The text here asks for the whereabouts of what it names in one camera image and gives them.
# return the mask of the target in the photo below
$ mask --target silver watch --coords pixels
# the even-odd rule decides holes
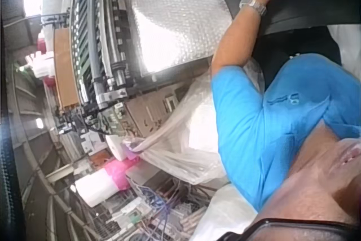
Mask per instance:
[[[254,8],[261,16],[263,16],[267,11],[266,6],[262,5],[257,0],[241,0],[241,2],[239,3],[239,8],[242,8],[243,6],[249,6]]]

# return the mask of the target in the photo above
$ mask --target blue polo shirt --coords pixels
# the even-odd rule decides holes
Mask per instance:
[[[321,55],[288,61],[264,95],[242,68],[224,67],[212,92],[222,163],[257,211],[320,120],[341,139],[360,137],[360,82]]]

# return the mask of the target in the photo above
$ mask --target pink tape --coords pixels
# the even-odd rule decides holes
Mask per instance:
[[[114,159],[104,166],[105,171],[112,178],[113,182],[116,184],[120,191],[127,190],[130,187],[126,179],[125,172],[127,169],[138,163],[139,160],[140,158],[136,158],[133,160],[129,160],[127,158],[123,161]]]

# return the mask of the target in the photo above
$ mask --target person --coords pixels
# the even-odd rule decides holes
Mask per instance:
[[[222,163],[259,212],[255,224],[278,218],[355,225],[361,200],[360,82],[322,55],[303,54],[286,62],[260,94],[242,67],[268,2],[242,0],[213,57]]]

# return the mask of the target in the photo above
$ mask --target bubble wrap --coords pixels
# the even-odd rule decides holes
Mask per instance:
[[[126,0],[142,76],[213,55],[231,24],[224,0]]]

